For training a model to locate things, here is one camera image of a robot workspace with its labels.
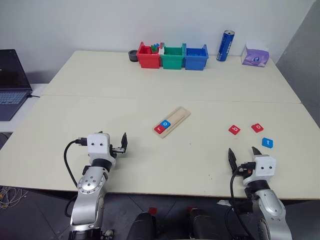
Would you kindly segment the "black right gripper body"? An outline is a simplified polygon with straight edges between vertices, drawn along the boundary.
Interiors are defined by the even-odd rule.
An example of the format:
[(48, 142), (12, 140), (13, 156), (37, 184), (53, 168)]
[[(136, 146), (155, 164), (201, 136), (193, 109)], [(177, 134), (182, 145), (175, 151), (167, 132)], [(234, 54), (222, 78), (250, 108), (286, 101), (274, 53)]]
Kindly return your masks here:
[(256, 168), (255, 162), (246, 162), (237, 167), (236, 176), (248, 178), (252, 175), (253, 170)]

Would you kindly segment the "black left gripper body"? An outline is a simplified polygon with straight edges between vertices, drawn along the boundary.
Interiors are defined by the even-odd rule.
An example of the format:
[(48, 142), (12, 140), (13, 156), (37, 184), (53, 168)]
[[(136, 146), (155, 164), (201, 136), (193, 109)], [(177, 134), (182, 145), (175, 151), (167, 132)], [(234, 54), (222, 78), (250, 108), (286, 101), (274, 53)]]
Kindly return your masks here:
[(109, 152), (113, 158), (116, 158), (117, 154), (124, 154), (125, 153), (125, 148), (123, 148), (123, 147), (115, 147), (114, 148), (112, 145), (110, 145)]

